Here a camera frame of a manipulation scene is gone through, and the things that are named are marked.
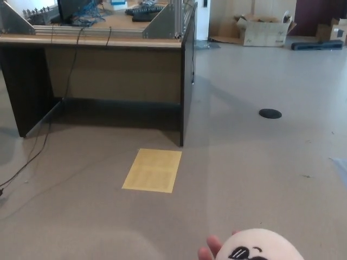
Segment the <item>person's bare hand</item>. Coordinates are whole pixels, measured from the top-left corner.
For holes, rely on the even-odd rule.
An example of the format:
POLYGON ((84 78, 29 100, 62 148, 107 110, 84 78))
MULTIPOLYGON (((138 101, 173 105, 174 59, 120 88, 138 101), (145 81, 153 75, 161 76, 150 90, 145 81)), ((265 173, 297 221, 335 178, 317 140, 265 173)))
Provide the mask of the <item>person's bare hand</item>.
POLYGON ((206 243, 207 247, 201 247, 198 250, 198 260, 214 260, 223 246, 223 243, 216 235, 209 236, 206 243))

